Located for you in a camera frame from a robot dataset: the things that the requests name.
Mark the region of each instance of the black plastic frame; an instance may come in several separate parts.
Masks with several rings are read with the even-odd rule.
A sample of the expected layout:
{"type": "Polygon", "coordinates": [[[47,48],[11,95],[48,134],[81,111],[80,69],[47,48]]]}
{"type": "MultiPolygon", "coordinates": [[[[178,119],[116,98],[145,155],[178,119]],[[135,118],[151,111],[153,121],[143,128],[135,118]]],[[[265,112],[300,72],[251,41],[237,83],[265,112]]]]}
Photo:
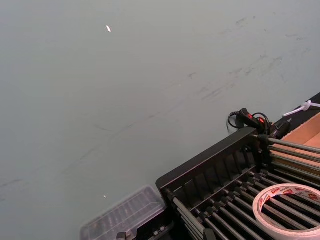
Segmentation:
{"type": "Polygon", "coordinates": [[[211,198],[221,188],[229,185],[233,180],[241,177],[249,169],[252,169],[257,162],[261,163],[261,155],[258,154],[258,142],[252,137],[252,135],[256,133],[254,128],[242,128],[166,175],[160,177],[156,181],[156,186],[167,205],[170,206],[170,200],[168,199],[166,191],[169,190],[190,210],[193,210],[195,207],[211,198]],[[245,167],[238,166],[238,153],[243,154],[242,158],[243,161],[245,161],[245,167]],[[235,164],[227,166],[226,162],[230,156],[233,156],[235,164]],[[218,187],[210,187],[210,183],[206,177],[206,171],[213,166],[216,176],[215,180],[219,182],[218,187]],[[219,173],[222,171],[227,173],[228,179],[219,179],[219,173]],[[203,186],[197,181],[197,177],[201,175],[204,175],[206,185],[209,188],[209,194],[207,194],[207,196],[201,196],[200,188],[203,186]],[[192,196],[188,196],[187,186],[188,184],[190,185],[190,183],[192,183],[195,189],[194,192],[198,193],[200,198],[196,203],[191,202],[192,196]],[[180,190],[185,193],[184,197],[179,194],[180,190]]]}

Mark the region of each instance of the roll of tape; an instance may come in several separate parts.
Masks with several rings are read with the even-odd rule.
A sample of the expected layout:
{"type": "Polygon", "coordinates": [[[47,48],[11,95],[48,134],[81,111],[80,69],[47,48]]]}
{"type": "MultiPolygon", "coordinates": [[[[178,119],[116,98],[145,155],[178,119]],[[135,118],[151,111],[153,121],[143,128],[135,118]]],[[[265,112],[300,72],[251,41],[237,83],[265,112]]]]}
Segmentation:
{"type": "Polygon", "coordinates": [[[276,240],[320,240],[320,226],[308,230],[289,230],[278,228],[262,216],[264,204],[271,198],[282,194],[296,194],[320,202],[320,191],[300,184],[278,184],[261,191],[253,201],[253,213],[262,229],[276,240]]]}

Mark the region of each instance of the clear plastic box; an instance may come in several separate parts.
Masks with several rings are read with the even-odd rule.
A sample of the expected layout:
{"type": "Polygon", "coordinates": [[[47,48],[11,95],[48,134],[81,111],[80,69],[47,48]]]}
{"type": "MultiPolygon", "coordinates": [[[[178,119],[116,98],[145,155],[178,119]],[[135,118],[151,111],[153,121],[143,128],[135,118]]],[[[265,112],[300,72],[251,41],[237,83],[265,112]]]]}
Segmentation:
{"type": "Polygon", "coordinates": [[[104,214],[85,224],[80,240],[115,240],[126,232],[127,240],[137,236],[137,229],[165,210],[165,204],[151,186],[145,186],[104,214]]]}

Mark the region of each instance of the white tape roll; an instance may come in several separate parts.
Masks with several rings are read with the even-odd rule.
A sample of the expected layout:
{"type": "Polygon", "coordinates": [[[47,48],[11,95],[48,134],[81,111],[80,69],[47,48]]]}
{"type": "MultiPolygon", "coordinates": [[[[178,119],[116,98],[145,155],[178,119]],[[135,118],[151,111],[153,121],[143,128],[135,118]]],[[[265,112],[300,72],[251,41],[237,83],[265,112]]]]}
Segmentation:
{"type": "Polygon", "coordinates": [[[320,202],[320,191],[300,184],[278,184],[261,191],[253,201],[253,213],[262,229],[276,240],[320,240],[320,226],[308,230],[278,228],[262,216],[262,207],[270,198],[282,194],[296,194],[320,202]]]}

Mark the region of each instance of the cardboard box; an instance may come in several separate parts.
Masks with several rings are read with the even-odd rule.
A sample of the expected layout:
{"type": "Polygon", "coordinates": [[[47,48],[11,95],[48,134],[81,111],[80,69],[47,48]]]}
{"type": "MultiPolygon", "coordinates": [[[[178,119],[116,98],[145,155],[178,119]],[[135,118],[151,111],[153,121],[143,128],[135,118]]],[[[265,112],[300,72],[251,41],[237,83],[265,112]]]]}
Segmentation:
{"type": "MultiPolygon", "coordinates": [[[[317,115],[315,115],[314,117],[309,119],[307,122],[305,122],[304,124],[302,124],[301,126],[296,128],[292,132],[290,132],[282,140],[287,141],[287,142],[296,143],[296,144],[302,144],[302,145],[306,145],[306,146],[320,148],[320,113],[318,113],[317,115]]],[[[299,149],[295,149],[295,148],[291,148],[291,147],[287,147],[287,146],[282,146],[282,145],[278,145],[278,144],[274,144],[273,146],[277,147],[277,148],[282,148],[282,149],[290,150],[293,152],[303,153],[306,155],[320,158],[320,154],[317,154],[317,153],[303,151],[303,150],[299,150],[299,149]]],[[[307,163],[307,164],[310,164],[313,166],[317,166],[320,168],[320,162],[314,162],[314,161],[306,160],[304,158],[299,158],[296,156],[291,156],[288,154],[279,153],[279,152],[275,152],[275,151],[272,151],[272,153],[279,155],[279,156],[288,157],[290,159],[297,160],[297,161],[300,161],[303,163],[307,163]]],[[[306,169],[305,167],[301,167],[301,166],[298,166],[294,163],[289,163],[287,161],[283,161],[280,159],[275,159],[275,161],[280,162],[280,163],[285,162],[285,164],[287,164],[287,165],[291,165],[296,168],[300,168],[305,171],[320,175],[320,171],[306,169]]]]}

